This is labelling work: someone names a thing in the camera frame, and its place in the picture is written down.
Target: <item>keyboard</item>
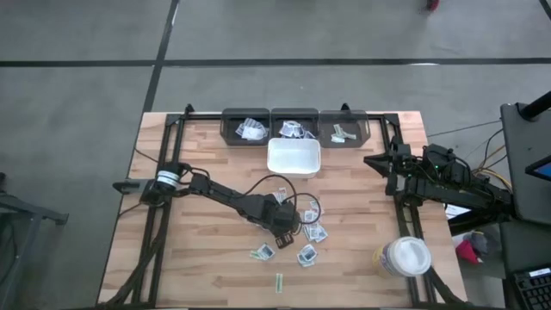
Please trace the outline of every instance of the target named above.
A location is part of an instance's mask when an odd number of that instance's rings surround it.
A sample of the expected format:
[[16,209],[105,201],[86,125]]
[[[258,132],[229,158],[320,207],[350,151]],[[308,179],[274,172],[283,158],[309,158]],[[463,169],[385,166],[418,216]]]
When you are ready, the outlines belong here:
[[551,310],[551,266],[513,275],[523,309]]

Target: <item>black bin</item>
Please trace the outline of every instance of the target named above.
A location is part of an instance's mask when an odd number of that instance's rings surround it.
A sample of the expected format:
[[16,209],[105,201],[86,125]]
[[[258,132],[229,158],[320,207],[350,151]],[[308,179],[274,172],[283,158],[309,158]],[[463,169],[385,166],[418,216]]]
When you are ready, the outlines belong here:
[[296,121],[318,138],[319,111],[315,108],[273,108],[271,111],[272,138],[281,138],[279,134],[284,121]]
[[[245,119],[251,118],[268,128],[268,136],[258,141],[242,139],[235,131]],[[266,146],[269,141],[269,110],[267,108],[225,108],[222,111],[220,135],[229,146]]]
[[[345,139],[344,143],[331,141],[331,135],[335,133],[335,124],[339,124],[346,133],[355,134],[356,139]],[[319,143],[324,148],[360,147],[370,136],[368,114],[365,111],[328,110],[319,114]]]

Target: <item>black stripe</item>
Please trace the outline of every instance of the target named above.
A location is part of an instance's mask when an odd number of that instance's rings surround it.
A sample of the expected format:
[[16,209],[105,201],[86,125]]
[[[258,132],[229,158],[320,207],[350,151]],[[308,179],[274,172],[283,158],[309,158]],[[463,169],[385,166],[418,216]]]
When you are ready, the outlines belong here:
[[144,67],[154,66],[153,60],[63,60],[63,61],[0,61],[0,67]]
[[313,65],[551,65],[551,58],[509,59],[170,59],[172,67],[248,67]]
[[168,38],[159,48],[160,60],[0,61],[0,67],[239,67],[323,65],[551,65],[551,58],[466,59],[169,59]]
[[164,24],[163,38],[161,39],[161,45],[158,47],[157,59],[153,67],[152,79],[149,81],[149,87],[147,88],[147,95],[145,95],[142,112],[151,112],[153,109],[153,102],[157,94],[158,80],[161,78],[161,71],[163,70],[164,56],[166,56],[166,51],[169,48],[170,34],[172,33],[173,26],[172,22],[175,18],[176,9],[179,3],[179,0],[172,0],[170,3],[169,14],[166,16],[166,23]]
[[549,7],[547,0],[540,0],[540,4],[542,5],[545,14],[548,15],[549,20],[551,20],[551,8]]

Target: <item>plastic bin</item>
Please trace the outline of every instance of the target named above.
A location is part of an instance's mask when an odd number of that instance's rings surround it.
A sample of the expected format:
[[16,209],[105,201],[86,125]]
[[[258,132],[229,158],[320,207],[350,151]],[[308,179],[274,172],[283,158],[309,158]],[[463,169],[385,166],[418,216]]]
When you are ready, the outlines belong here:
[[[246,118],[259,121],[268,128],[268,136],[258,141],[242,139],[235,133]],[[267,108],[226,108],[222,111],[220,135],[229,146],[266,146],[269,141],[269,110]]]
[[[335,133],[335,124],[339,124],[346,133],[355,134],[357,139],[345,139],[344,143],[331,141],[331,135]],[[368,114],[365,111],[328,110],[319,114],[319,143],[324,148],[360,147],[370,136]]]
[[315,108],[273,108],[271,111],[272,138],[281,138],[279,131],[284,121],[297,121],[316,139],[318,138],[319,111]]
[[315,139],[273,138],[268,143],[268,169],[285,177],[311,178],[321,168],[321,148]]

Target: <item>pink object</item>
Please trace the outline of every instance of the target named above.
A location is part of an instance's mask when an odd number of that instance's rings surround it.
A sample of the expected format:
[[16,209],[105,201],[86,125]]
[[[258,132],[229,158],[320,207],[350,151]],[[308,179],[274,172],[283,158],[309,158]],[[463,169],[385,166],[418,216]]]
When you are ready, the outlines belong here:
[[455,252],[458,257],[466,259],[471,264],[478,264],[479,260],[474,254],[473,246],[469,240],[463,240],[456,248]]

